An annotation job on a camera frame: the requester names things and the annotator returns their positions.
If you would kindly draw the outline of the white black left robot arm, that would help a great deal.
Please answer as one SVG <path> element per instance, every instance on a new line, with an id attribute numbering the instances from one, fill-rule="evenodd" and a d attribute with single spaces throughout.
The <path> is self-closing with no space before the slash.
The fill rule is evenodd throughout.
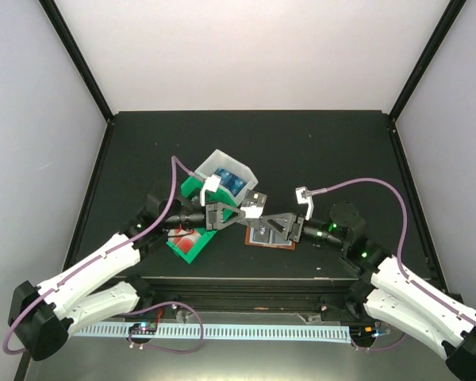
<path id="1" fill-rule="evenodd" d="M 76 333 L 107 318 L 144 317 L 169 306 L 187 309 L 177 300 L 157 302 L 154 290 L 139 275 L 107 289 L 102 285 L 144 260 L 159 241 L 170 240 L 171 230 L 216 232 L 244 220 L 240 207 L 240 202 L 226 202 L 207 191 L 196 201 L 176 193 L 165 199 L 150 194 L 136 216 L 95 252 L 37 285 L 24 281 L 16 286 L 2 351 L 45 360 Z"/>

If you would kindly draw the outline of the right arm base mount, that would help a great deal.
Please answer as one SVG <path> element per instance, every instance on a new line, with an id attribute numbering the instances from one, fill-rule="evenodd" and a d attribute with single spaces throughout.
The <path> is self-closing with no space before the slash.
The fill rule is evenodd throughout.
<path id="1" fill-rule="evenodd" d="M 363 300 L 337 294 L 319 297 L 319 312 L 323 318 L 337 321 L 363 321 L 367 318 Z"/>

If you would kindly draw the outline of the black VIP card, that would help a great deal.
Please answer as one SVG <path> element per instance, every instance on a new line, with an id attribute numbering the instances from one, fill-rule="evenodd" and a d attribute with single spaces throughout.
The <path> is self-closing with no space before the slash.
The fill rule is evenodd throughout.
<path id="1" fill-rule="evenodd" d="M 271 230 L 264 226 L 251 228 L 249 242 L 252 244 L 271 244 Z"/>
<path id="2" fill-rule="evenodd" d="M 259 219 L 263 215 L 263 209 L 266 205 L 267 195 L 255 190 L 247 190 L 240 209 L 244 212 L 247 219 Z"/>

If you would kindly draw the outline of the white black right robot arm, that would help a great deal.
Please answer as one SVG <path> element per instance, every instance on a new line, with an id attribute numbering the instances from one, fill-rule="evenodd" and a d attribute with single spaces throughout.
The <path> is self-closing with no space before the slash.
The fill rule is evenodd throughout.
<path id="1" fill-rule="evenodd" d="M 293 213 L 265 215 L 260 206 L 244 211 L 254 228 L 339 250 L 357 276 L 344 301 L 350 318 L 393 325 L 439 355 L 458 379 L 476 380 L 476 310 L 400 268 L 395 255 L 366 235 L 365 221 L 351 203 L 335 204 L 323 221 Z"/>

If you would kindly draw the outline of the brown leather card holder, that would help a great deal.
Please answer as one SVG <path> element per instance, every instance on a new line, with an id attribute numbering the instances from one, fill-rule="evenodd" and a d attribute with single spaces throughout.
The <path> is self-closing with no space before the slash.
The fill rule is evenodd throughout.
<path id="1" fill-rule="evenodd" d="M 247 227 L 245 244 L 263 248 L 278 248 L 285 250 L 295 249 L 294 242 L 285 241 L 279 235 L 264 227 L 258 229 Z"/>

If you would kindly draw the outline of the white bin with blue cards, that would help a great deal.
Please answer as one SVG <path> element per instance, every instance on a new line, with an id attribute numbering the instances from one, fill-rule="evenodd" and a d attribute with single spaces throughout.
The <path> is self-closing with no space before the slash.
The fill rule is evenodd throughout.
<path id="1" fill-rule="evenodd" d="M 250 167 L 219 149 L 215 149 L 196 168 L 195 173 L 203 178 L 211 175 L 219 176 L 221 187 L 232 196 L 235 204 L 240 204 L 246 191 L 253 190 L 259 184 L 259 180 Z"/>

